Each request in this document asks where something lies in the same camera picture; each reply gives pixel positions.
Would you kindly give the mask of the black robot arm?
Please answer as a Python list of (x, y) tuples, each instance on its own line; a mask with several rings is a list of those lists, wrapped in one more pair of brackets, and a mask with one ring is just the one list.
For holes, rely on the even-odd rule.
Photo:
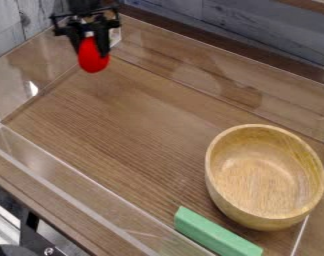
[(103, 57), (111, 53), (111, 30), (121, 27), (120, 2), (104, 0), (68, 0), (69, 11), (52, 14), (54, 35), (66, 36), (80, 52), (82, 40), (92, 33), (96, 49)]

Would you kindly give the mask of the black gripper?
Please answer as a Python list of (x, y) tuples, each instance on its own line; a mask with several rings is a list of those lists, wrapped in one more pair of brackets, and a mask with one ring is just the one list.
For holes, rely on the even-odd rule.
[(101, 7), (92, 11), (76, 14), (72, 12), (53, 13), (50, 16), (54, 34), (66, 35), (76, 52), (80, 52), (82, 41), (81, 32), (92, 32), (95, 26), (95, 36), (100, 54), (107, 57), (111, 52), (109, 30), (121, 27), (120, 11), (117, 7)]

